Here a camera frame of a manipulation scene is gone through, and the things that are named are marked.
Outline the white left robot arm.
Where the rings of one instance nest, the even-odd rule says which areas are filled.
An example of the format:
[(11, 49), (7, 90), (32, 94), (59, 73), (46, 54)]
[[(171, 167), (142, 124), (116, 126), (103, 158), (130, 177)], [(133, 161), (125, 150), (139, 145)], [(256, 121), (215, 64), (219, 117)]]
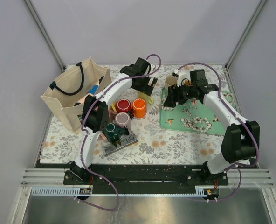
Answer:
[(151, 65), (147, 59), (138, 58), (134, 64), (124, 66), (115, 80), (95, 96), (87, 96), (83, 107), (84, 133), (79, 153), (70, 165), (70, 172), (79, 184), (86, 184), (90, 180), (88, 167), (92, 164), (95, 144), (99, 135), (109, 124), (109, 107), (114, 100), (129, 88), (150, 96), (157, 82), (155, 78), (151, 84), (150, 75), (161, 67)]

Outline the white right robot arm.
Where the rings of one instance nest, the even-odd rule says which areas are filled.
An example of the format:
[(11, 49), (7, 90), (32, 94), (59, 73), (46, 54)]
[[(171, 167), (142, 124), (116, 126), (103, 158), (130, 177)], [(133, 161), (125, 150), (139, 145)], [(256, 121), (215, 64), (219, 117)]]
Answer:
[(258, 157), (260, 127), (256, 121), (248, 121), (240, 115), (223, 97), (216, 84), (209, 84), (204, 70), (189, 74), (175, 70), (172, 73), (176, 84), (167, 89), (165, 107), (174, 108), (190, 99), (199, 100), (215, 113), (225, 129), (221, 152), (203, 164), (202, 181), (213, 184), (218, 174), (228, 170), (239, 161)]

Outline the beige floral mug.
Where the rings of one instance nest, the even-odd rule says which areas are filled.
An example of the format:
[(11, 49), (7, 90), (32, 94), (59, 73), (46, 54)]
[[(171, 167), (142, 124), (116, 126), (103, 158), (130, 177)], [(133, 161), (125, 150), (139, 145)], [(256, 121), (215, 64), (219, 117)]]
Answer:
[(164, 88), (167, 91), (169, 86), (173, 86), (177, 84), (178, 77), (175, 77), (174, 75), (170, 74), (167, 75), (165, 78), (165, 85)]

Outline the lime green mug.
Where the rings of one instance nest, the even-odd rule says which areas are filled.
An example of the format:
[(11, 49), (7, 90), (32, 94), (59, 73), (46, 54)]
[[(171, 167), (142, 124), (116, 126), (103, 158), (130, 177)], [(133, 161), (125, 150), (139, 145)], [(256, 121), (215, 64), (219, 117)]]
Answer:
[(138, 97), (142, 98), (150, 105), (154, 104), (154, 98), (152, 96), (148, 96), (147, 94), (138, 91)]

